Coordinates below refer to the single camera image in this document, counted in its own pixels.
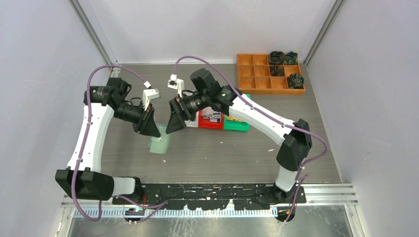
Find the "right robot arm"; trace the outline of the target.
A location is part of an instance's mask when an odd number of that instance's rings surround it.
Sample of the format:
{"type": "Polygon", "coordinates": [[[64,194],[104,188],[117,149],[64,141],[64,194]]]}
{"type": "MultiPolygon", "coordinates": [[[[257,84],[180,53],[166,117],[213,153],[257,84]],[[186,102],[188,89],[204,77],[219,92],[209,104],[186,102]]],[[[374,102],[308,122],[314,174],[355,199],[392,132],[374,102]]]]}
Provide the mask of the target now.
{"type": "Polygon", "coordinates": [[[168,87],[176,89],[177,95],[169,102],[166,133],[186,128],[186,121],[194,120],[197,112],[208,107],[253,126],[280,147],[276,156],[279,171],[272,195],[279,202],[288,202],[295,193],[299,167],[312,147],[312,139],[306,134],[308,123],[302,119],[295,122],[283,118],[259,106],[235,87],[220,86],[211,72],[204,68],[193,72],[190,79],[194,91],[184,89],[182,80],[175,74],[168,80],[168,87]]]}

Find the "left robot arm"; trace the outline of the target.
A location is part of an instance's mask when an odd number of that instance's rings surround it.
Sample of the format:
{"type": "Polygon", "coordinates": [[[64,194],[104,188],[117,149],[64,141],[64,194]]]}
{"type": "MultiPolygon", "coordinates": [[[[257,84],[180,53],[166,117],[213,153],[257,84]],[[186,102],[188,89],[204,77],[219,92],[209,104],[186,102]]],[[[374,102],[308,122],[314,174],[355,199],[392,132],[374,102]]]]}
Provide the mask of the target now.
{"type": "Polygon", "coordinates": [[[127,101],[131,85],[122,78],[109,78],[105,86],[91,86],[84,96],[84,119],[74,153],[65,169],[56,171],[55,180],[69,197],[108,200],[123,195],[140,203],[144,190],[138,177],[112,177],[101,173],[101,157],[106,133],[113,118],[132,124],[135,133],[160,137],[151,100],[160,93],[146,82],[138,105],[127,101]]]}

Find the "green card holder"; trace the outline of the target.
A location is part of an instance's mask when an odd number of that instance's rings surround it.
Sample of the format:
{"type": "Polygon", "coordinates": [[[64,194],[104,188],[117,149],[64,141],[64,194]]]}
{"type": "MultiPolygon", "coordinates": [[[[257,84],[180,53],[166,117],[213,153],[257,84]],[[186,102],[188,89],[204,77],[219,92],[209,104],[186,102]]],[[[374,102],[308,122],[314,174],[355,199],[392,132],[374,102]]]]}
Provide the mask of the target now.
{"type": "Polygon", "coordinates": [[[161,134],[160,137],[151,137],[148,148],[151,153],[165,154],[171,140],[171,134],[166,133],[166,124],[157,124],[157,128],[161,134]]]}

